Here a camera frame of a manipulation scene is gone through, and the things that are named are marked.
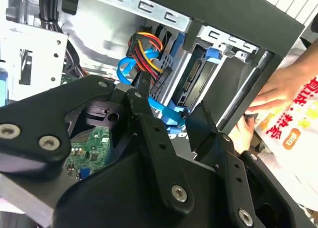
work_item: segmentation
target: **motherboard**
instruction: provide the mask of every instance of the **motherboard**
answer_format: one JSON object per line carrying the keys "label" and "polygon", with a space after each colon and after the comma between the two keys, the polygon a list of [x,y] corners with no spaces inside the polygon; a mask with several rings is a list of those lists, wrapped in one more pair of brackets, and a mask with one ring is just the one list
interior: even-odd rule
{"label": "motherboard", "polygon": [[[61,84],[73,80],[74,78],[63,75]],[[68,176],[75,178],[76,181],[87,178],[109,163],[108,128],[95,127],[91,133],[74,138],[71,145],[71,153],[65,162],[65,168]]]}

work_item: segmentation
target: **human hand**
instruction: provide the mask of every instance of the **human hand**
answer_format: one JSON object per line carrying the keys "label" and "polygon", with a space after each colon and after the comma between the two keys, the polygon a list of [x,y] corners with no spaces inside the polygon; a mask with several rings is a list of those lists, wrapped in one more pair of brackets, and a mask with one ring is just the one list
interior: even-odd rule
{"label": "human hand", "polygon": [[299,88],[310,80],[309,75],[296,65],[280,68],[274,72],[255,100],[247,109],[247,114],[289,106]]}
{"label": "human hand", "polygon": [[249,150],[254,132],[254,123],[254,117],[246,121],[244,116],[242,116],[230,132],[229,137],[233,141],[234,148],[238,153]]}

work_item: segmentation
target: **finger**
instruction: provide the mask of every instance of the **finger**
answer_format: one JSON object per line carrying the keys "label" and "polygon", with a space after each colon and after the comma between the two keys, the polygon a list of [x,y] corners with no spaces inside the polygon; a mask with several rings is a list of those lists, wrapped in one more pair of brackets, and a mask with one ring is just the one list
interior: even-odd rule
{"label": "finger", "polygon": [[249,127],[245,121],[245,118],[244,116],[242,116],[239,121],[238,121],[238,130],[241,132],[241,133],[246,133],[249,131]]}
{"label": "finger", "polygon": [[253,106],[247,109],[248,114],[256,114],[261,112],[268,112],[269,110],[274,110],[279,107],[285,107],[288,105],[288,102],[286,100],[274,100],[271,102],[268,102],[263,105]]}
{"label": "finger", "polygon": [[238,133],[239,133],[239,128],[238,128],[238,125],[236,124],[234,128],[231,130],[231,132],[229,133],[229,137],[233,140],[232,137],[235,137]]}
{"label": "finger", "polygon": [[250,107],[263,105],[274,100],[282,100],[282,99],[286,99],[286,95],[281,90],[274,89],[270,92],[266,92],[264,94],[258,95],[255,98],[255,100],[251,103]]}
{"label": "finger", "polygon": [[254,125],[255,125],[255,119],[254,119],[254,117],[249,118],[249,119],[247,120],[246,124],[247,124],[247,126],[248,126],[249,131],[250,131],[250,132],[253,131],[253,130],[254,130]]}
{"label": "finger", "polygon": [[276,85],[271,83],[270,80],[263,86],[262,90],[258,93],[259,95],[270,92],[276,88]]}

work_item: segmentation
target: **silver screw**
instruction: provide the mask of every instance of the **silver screw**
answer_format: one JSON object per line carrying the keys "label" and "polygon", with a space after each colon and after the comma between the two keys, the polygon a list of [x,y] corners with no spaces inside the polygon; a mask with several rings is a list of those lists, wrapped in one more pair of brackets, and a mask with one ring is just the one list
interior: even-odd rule
{"label": "silver screw", "polygon": [[257,161],[257,157],[254,154],[251,153],[250,156],[252,157],[253,160]]}
{"label": "silver screw", "polygon": [[98,84],[101,86],[101,87],[107,87],[107,84],[102,82],[102,81],[99,81]]}
{"label": "silver screw", "polygon": [[253,226],[252,217],[250,217],[249,213],[246,210],[240,209],[238,211],[238,216],[242,220],[242,222],[244,222],[245,225],[247,225],[248,227]]}
{"label": "silver screw", "polygon": [[223,135],[223,138],[224,138],[226,141],[228,141],[228,142],[231,141],[231,139],[230,139],[229,136],[227,136],[227,135]]}
{"label": "silver screw", "polygon": [[60,147],[60,141],[54,136],[46,135],[40,138],[39,145],[45,150],[53,151]]}
{"label": "silver screw", "polygon": [[139,98],[143,98],[143,96],[140,93],[138,93],[138,92],[135,92],[135,96],[137,96]]}
{"label": "silver screw", "polygon": [[6,140],[12,140],[21,134],[21,130],[18,126],[13,124],[0,125],[0,138]]}
{"label": "silver screw", "polygon": [[185,202],[188,198],[187,192],[179,185],[173,185],[171,192],[173,197],[179,202]]}

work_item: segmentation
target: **black mounting arm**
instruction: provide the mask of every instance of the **black mounting arm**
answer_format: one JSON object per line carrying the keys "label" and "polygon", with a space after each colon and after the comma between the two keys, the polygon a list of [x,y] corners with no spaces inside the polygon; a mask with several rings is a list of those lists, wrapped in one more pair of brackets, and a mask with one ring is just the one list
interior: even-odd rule
{"label": "black mounting arm", "polygon": [[[177,157],[149,86],[143,72],[132,86],[88,76],[0,108],[0,178],[10,185],[0,184],[0,196],[22,210],[25,196],[39,206],[29,216],[58,228],[311,227],[260,159],[235,156],[204,103],[186,122],[197,161]],[[115,162],[59,190],[70,138],[94,126],[111,129]],[[19,199],[8,195],[16,187]]]}

